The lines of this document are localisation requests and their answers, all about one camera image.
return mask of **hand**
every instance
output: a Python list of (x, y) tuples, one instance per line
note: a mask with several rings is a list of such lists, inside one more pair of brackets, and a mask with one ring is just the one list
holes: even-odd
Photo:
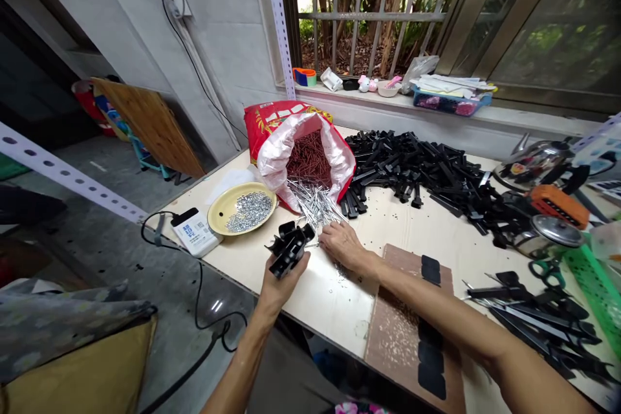
[(360, 244), (356, 232), (347, 222), (332, 222), (324, 226), (319, 245), (330, 257), (363, 276), (372, 274), (375, 263), (380, 260)]
[(278, 279), (270, 272), (270, 267), (276, 260), (274, 255), (271, 255), (265, 263), (263, 286), (261, 287), (257, 309), (267, 312), (273, 318), (278, 317), (280, 310), (293, 294), (293, 290), (296, 288), (302, 273), (306, 270), (310, 258), (311, 253), (305, 252), (296, 266), (289, 270), (287, 275)]

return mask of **electric kettle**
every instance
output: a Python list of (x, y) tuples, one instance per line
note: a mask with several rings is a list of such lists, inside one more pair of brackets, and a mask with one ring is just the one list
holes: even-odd
[(574, 193), (589, 177), (588, 165), (572, 167), (575, 154), (568, 141), (543, 140), (524, 148), (529, 133), (524, 134), (511, 157), (494, 169), (494, 178), (509, 189), (527, 192), (540, 184), (552, 184), (564, 173), (571, 172), (563, 192)]

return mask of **person's left hand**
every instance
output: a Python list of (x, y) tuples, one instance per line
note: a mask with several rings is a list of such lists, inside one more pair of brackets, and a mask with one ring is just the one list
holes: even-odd
[(273, 255), (270, 256), (265, 263), (263, 286), (261, 287), (257, 308), (276, 318), (291, 297), (291, 294), (293, 294), (293, 290), (296, 288), (302, 273), (306, 270), (310, 258), (311, 253), (305, 252), (296, 266), (287, 275), (278, 279), (270, 272), (270, 267), (274, 260), (276, 260)]

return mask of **white table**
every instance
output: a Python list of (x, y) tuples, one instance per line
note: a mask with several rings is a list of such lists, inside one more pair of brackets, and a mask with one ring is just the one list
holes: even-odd
[[(343, 137), (357, 131), (339, 127)], [(487, 158), (468, 155), (468, 161), (481, 164), (481, 169), (491, 170), (497, 162)], [(220, 183), (230, 169), (246, 169), (250, 163), (248, 150), (200, 180), (190, 189), (159, 210), (183, 213), (196, 207), (207, 214), (205, 200), (214, 187)], [(492, 184), (505, 191), (494, 179)], [(415, 254), (433, 257), (440, 264), (451, 268), (453, 288), (458, 297), (466, 296), (466, 285), (493, 287), (495, 282), (484, 275), (515, 270), (520, 281), (532, 293), (543, 290), (542, 282), (528, 270), (529, 260), (514, 250), (502, 250), (492, 244), (492, 235), (481, 236), (464, 217), (455, 218), (447, 210), (429, 199), (421, 190), (424, 206), (412, 208), (402, 204), (389, 189), (367, 189), (368, 211), (351, 221), (363, 245), (380, 256), (387, 243)], [(259, 229), (241, 236), (227, 237), (203, 257), (203, 261), (224, 277), (246, 290), (259, 294), (263, 280), (265, 261), (269, 255), (264, 248), (278, 234), (278, 226), (297, 217), (288, 210), (278, 207), (271, 218)], [(147, 222), (151, 228), (157, 226), (157, 218)], [(162, 231), (168, 239), (180, 244), (168, 222)], [(345, 279), (339, 275), (332, 261), (323, 250), (311, 248), (308, 269), (302, 275), (298, 286), (284, 307), (284, 311), (328, 341), (349, 354), (362, 360), (366, 346), (366, 335), (373, 310), (378, 285), (369, 280), (359, 283), (356, 277)], [(567, 290), (587, 306), (571, 271), (564, 265), (563, 276)], [(472, 304), (477, 310), (486, 310)], [(594, 318), (589, 318), (603, 337), (603, 332)], [(589, 348), (592, 353), (606, 362), (618, 364), (612, 348), (604, 341)], [(468, 357), (463, 356), (464, 390), (469, 412), (509, 412), (496, 384), (490, 383), (483, 370)], [(598, 402), (605, 403), (608, 390), (599, 384), (578, 375), (572, 383)]]

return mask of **electrical outlet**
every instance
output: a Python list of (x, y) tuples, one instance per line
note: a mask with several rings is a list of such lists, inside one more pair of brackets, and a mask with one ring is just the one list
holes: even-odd
[(190, 10), (190, 6), (188, 4), (188, 0), (185, 0), (185, 5), (183, 0), (173, 0), (175, 2), (175, 6), (179, 9), (179, 12), (183, 16), (192, 16), (192, 11)]

